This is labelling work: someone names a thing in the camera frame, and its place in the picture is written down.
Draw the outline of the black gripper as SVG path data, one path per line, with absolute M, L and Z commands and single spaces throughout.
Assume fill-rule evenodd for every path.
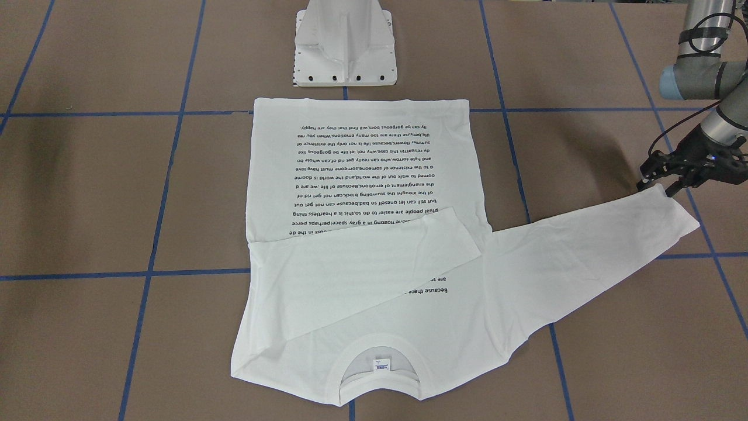
M 665 189 L 668 197 L 673 197 L 688 187 L 684 179 L 690 171 L 702 167 L 718 167 L 725 158 L 726 147 L 713 142 L 697 126 L 678 144 L 678 157 L 674 154 L 650 154 L 639 171 L 643 178 L 638 182 L 638 192 L 652 186 L 654 180 L 670 175 L 680 175 L 680 179 Z

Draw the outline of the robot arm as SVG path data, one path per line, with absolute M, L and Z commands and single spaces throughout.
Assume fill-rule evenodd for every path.
M 676 63 L 660 77 L 666 99 L 713 99 L 708 116 L 687 134 L 670 154 L 651 147 L 639 170 L 638 190 L 652 181 L 678 175 L 666 189 L 673 196 L 709 180 L 741 184 L 747 178 L 741 146 L 747 133 L 747 81 L 745 61 L 722 61 L 721 47 L 731 26 L 745 23 L 737 16 L 735 1 L 691 1 L 680 34 Z

